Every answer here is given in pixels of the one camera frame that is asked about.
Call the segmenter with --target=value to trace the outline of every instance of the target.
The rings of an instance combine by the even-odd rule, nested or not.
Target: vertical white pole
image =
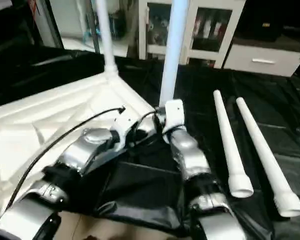
[[[184,40],[189,0],[173,0],[166,43],[159,105],[174,98],[179,58]]]
[[[251,136],[256,152],[274,193],[274,203],[282,217],[291,218],[300,215],[300,199],[291,190],[285,175],[281,171],[277,160],[267,144],[261,130],[252,116],[245,100],[237,98],[242,118]]]
[[[116,73],[118,71],[118,68],[115,63],[115,57],[112,48],[112,38],[106,0],[96,0],[96,12],[98,14],[99,28],[101,32],[102,46],[104,51],[104,71],[109,73]]]
[[[229,189],[236,198],[247,198],[254,193],[250,178],[246,175],[239,150],[219,90],[213,92],[226,164],[229,171]]]

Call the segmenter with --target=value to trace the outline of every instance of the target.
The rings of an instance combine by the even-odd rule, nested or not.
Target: black fabric backdrop
[[[163,64],[116,58],[119,74],[152,106],[159,102]],[[0,53],[0,105],[103,72],[101,55],[18,47]],[[232,131],[253,188],[231,197],[213,91],[221,91]],[[180,66],[175,98],[186,127],[204,150],[248,239],[300,240],[300,216],[280,217],[259,157],[235,104],[244,97],[292,190],[300,198],[300,78]],[[78,186],[71,211],[188,234],[181,177],[169,146],[139,146],[97,169]]]

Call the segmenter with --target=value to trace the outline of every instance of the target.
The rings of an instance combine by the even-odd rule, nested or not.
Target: black cloth
[[[116,57],[119,75],[152,106],[159,103],[163,64]],[[0,105],[103,72],[101,55],[19,47],[0,54]],[[249,175],[253,196],[231,197],[213,91],[223,102]],[[185,125],[205,152],[248,239],[300,240],[300,216],[280,217],[273,193],[239,113],[244,97],[292,190],[300,198],[300,78],[179,66],[175,98],[183,100]],[[72,211],[185,236],[181,176],[162,141],[139,146],[97,169],[79,184]]]

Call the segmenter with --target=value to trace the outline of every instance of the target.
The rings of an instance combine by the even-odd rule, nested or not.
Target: white frame
[[[147,53],[165,55],[166,47],[154,44],[146,45],[146,24],[148,21],[148,3],[171,4],[172,0],[141,0],[139,1],[139,58],[145,60]],[[220,69],[224,63],[228,48],[235,33],[245,0],[190,0],[186,27],[183,38],[183,49],[180,64],[187,64],[189,58],[214,60],[214,68]],[[221,46],[218,52],[191,49],[193,29],[198,8],[231,10]]]

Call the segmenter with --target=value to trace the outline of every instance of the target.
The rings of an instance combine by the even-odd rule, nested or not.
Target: white pipe end cap
[[[300,216],[300,199],[294,192],[276,194],[273,200],[282,217],[292,218]]]
[[[250,178],[246,174],[233,174],[228,179],[231,195],[236,198],[248,198],[254,194]]]

